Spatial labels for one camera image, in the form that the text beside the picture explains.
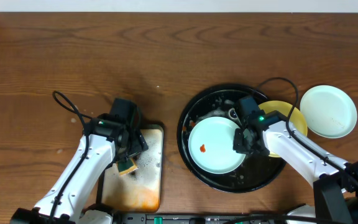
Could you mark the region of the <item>light blue plate bottom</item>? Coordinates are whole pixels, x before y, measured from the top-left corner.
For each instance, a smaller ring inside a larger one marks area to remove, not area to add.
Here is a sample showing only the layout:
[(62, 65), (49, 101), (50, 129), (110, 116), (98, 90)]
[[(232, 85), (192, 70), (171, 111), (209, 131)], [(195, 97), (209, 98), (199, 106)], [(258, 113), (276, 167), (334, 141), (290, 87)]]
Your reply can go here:
[(195, 164), (211, 174), (226, 174), (238, 168), (246, 158), (233, 150), (238, 128), (235, 122), (222, 117), (206, 118), (196, 124), (188, 141)]

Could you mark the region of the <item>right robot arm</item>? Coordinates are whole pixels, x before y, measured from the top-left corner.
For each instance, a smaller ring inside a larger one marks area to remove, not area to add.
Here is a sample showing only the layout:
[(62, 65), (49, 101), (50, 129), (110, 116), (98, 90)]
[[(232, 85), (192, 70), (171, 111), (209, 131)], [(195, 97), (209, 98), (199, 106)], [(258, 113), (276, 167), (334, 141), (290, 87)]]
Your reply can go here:
[(234, 104), (240, 128), (233, 150), (245, 155), (273, 152), (313, 188), (314, 206), (304, 205), (275, 217), (286, 223), (358, 223), (358, 161), (347, 162), (301, 134), (278, 111), (265, 113), (253, 97)]

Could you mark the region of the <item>orange green sponge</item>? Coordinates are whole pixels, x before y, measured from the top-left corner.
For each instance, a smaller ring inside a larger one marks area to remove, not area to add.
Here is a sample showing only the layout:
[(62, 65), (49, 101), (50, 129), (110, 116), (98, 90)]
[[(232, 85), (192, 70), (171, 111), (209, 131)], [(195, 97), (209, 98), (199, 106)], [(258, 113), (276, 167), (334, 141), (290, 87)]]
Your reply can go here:
[(117, 169), (120, 176), (129, 174), (138, 169), (138, 166), (135, 163), (133, 158), (130, 158), (123, 162), (117, 163)]

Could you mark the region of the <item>light blue plate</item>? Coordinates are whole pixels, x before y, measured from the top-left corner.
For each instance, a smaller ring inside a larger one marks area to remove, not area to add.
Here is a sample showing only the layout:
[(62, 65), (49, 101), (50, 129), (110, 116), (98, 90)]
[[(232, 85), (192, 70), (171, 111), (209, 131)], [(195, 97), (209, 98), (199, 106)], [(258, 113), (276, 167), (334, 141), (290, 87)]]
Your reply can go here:
[(300, 111), (312, 132), (336, 139), (348, 135), (357, 124), (357, 108), (344, 91), (330, 85), (310, 88), (300, 101)]
[(188, 141), (195, 164), (211, 174), (226, 174), (238, 168), (246, 158), (233, 150), (238, 128), (235, 122), (222, 117), (206, 118), (196, 124)]

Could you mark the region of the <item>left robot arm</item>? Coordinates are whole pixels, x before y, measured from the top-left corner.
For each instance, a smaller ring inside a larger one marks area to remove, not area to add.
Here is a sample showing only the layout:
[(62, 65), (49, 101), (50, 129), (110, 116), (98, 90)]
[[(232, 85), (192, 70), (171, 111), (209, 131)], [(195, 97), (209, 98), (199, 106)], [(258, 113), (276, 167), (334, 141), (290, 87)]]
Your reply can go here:
[(129, 100), (116, 98), (108, 113), (86, 124), (75, 155), (50, 191), (34, 208), (18, 208), (10, 222), (112, 223), (104, 205), (83, 211), (85, 202), (104, 171), (117, 165), (120, 174), (137, 169), (134, 157), (149, 147), (141, 134), (140, 111)]

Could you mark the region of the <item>light blue plate top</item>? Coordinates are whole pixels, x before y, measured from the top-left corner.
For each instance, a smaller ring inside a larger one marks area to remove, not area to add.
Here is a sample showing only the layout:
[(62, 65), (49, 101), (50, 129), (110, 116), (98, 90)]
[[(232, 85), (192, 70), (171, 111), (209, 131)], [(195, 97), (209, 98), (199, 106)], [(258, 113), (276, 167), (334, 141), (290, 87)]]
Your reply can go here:
[(336, 139), (348, 135), (357, 124), (357, 108), (344, 91), (330, 85), (310, 88), (300, 101), (300, 111), (312, 132)]

